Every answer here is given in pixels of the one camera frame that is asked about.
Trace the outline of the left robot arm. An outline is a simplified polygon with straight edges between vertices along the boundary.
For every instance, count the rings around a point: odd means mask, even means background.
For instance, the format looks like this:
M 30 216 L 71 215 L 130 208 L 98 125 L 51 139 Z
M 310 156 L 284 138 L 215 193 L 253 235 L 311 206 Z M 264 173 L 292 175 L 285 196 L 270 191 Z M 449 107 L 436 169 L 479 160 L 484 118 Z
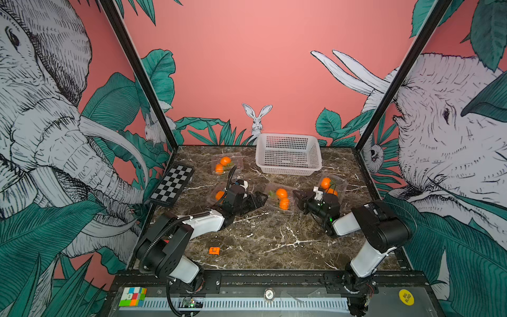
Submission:
M 161 215 L 139 239 L 134 256 L 142 273 L 156 277 L 178 279 L 188 285 L 201 282 L 202 268 L 185 257 L 192 239 L 219 232 L 234 223 L 237 216 L 263 207 L 268 195 L 248 191 L 245 180 L 230 181 L 224 194 L 203 212 L 178 216 L 171 212 Z

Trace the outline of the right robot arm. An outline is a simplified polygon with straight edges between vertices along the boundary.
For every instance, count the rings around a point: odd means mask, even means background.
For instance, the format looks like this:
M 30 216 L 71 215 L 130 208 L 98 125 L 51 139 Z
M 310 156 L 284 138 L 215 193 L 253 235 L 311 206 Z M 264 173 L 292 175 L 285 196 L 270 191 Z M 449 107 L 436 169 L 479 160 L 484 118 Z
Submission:
M 350 293 L 358 293 L 369 285 L 387 255 L 413 236 L 409 225 L 382 200 L 354 207 L 342 215 L 339 198 L 329 191 L 315 187 L 313 190 L 294 190 L 293 194 L 299 210 L 311 214 L 326 235 L 337 237 L 363 232 L 366 239 L 363 247 L 346 265 L 343 274 L 343 285 Z

